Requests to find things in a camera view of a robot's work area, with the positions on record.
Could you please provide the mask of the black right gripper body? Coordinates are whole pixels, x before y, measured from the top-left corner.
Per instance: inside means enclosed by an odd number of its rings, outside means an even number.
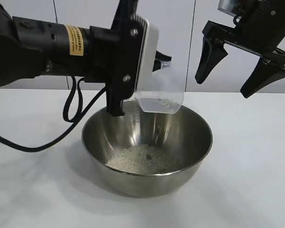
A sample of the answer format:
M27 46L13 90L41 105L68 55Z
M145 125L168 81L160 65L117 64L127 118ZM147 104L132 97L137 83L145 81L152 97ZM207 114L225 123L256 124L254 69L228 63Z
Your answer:
M203 37L216 38L285 68L285 0L221 0L218 10L233 19L234 27L208 21Z

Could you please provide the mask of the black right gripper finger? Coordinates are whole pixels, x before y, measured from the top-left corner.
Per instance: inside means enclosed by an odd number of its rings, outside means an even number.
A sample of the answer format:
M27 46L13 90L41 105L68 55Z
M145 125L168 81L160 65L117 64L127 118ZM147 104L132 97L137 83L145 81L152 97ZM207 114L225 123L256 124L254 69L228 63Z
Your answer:
M198 84L202 84L214 67L228 55L224 49L224 44L224 41L216 38L203 37L201 58L195 74L195 80Z
M283 64L275 61L268 62L266 59L260 58L254 71L241 87L240 92L245 98L249 98L260 89L284 78L285 68Z

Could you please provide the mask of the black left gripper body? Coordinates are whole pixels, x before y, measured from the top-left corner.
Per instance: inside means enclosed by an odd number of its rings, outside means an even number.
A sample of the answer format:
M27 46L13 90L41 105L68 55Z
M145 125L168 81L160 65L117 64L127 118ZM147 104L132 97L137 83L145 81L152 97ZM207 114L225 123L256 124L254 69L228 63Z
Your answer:
M106 109L112 116L124 114L123 101L137 85L146 32L137 5L136 0L121 0L110 28L89 28L93 77L105 83Z

